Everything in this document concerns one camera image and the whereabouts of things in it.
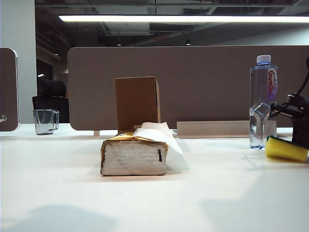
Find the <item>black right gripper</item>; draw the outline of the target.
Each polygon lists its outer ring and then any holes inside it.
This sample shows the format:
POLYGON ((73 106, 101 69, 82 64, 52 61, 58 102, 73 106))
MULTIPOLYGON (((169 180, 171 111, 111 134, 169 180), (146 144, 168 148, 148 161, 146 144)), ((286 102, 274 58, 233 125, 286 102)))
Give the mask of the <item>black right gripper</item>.
POLYGON ((304 147, 309 147, 309 98, 295 94, 287 95, 287 102, 272 103, 270 117, 277 115, 293 118, 292 142, 304 147))

